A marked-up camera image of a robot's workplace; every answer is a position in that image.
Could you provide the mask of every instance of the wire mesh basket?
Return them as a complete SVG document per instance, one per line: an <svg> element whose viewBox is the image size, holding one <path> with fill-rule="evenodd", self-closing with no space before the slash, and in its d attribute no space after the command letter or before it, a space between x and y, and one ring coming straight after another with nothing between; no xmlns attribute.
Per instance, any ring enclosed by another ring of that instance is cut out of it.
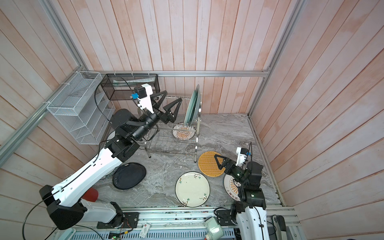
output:
<svg viewBox="0 0 384 240"><path fill-rule="evenodd" d="M47 107L79 144L99 144L108 125L106 117L115 111L104 91L96 89L101 80L100 73L78 72Z"/></svg>
<svg viewBox="0 0 384 240"><path fill-rule="evenodd" d="M154 136L152 140L144 140L144 148L148 154L148 157L151 156L150 153L166 153L179 156L191 156L194 157L194 161L196 162L198 148L197 143L199 141L199 129L201 121L201 101L198 103L199 107L196 119L192 121L191 125L185 129L180 130L180 127L184 126L184 117L188 109L190 98L167 96L164 102L161 104L161 107L164 107L166 104L171 103L177 98L182 98L183 101L179 109L176 121L174 123L169 122L167 124L159 122L157 124L159 132ZM147 134L146 139L149 139L156 130L157 129L152 128L152 130ZM191 138L181 140L175 133L177 131L185 132L186 135L191 136Z"/></svg>

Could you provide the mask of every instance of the black mesh basket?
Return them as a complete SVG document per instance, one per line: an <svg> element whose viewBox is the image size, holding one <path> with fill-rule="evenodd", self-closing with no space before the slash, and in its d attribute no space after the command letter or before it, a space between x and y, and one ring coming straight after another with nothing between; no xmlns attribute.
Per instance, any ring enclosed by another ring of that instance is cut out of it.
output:
<svg viewBox="0 0 384 240"><path fill-rule="evenodd" d="M131 89L133 90L134 87L141 86L145 83L152 86L154 93L160 92L157 74L108 73L105 74L101 82L101 87L109 100L132 100L131 95L134 92L132 92Z"/></svg>

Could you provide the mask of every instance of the pink wooden wall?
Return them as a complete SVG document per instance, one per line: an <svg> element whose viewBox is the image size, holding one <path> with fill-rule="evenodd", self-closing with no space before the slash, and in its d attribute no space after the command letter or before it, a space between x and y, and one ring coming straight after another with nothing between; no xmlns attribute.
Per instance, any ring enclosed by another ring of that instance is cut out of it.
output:
<svg viewBox="0 0 384 240"><path fill-rule="evenodd" d="M252 115L308 239L384 239L383 12L308 1Z"/></svg>
<svg viewBox="0 0 384 240"><path fill-rule="evenodd" d="M0 144L77 68L39 0L0 1ZM1 239L22 239L22 222L55 185L95 152L79 145L48 115L0 169ZM54 226L45 205L29 216L27 239L44 239Z"/></svg>
<svg viewBox="0 0 384 240"><path fill-rule="evenodd" d="M263 70L297 0L52 2L90 70ZM199 84L203 113L247 113L261 78L160 81L178 96Z"/></svg>

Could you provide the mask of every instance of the decorated plate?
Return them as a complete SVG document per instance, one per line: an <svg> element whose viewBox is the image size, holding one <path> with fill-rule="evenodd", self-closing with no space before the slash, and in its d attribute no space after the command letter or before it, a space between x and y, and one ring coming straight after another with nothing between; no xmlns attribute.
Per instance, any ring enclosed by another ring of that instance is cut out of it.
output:
<svg viewBox="0 0 384 240"><path fill-rule="evenodd" d="M198 172L181 175L175 186L177 199L187 207L203 205L210 193L208 180Z"/></svg>
<svg viewBox="0 0 384 240"><path fill-rule="evenodd" d="M172 135L178 140L182 140L182 141L190 140L195 135L195 132L193 131L183 131L183 130L195 130L194 126L188 127L188 126L183 126L178 124L174 126L173 129L175 130L172 130Z"/></svg>
<svg viewBox="0 0 384 240"><path fill-rule="evenodd" d="M231 175L226 174L223 180L224 188L227 194L236 201L240 201L240 198L238 197L238 188L241 186L240 183L233 180L233 177Z"/></svg>

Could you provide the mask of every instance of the white label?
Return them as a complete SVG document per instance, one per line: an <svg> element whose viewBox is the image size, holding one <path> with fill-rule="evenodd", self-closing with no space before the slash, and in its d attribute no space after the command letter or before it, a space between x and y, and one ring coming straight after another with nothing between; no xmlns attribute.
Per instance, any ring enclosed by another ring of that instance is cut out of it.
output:
<svg viewBox="0 0 384 240"><path fill-rule="evenodd" d="M151 225L149 225L147 223L144 224L143 228L141 229L139 236L142 238L145 238L147 236L147 233L148 233L150 227L151 227Z"/></svg>

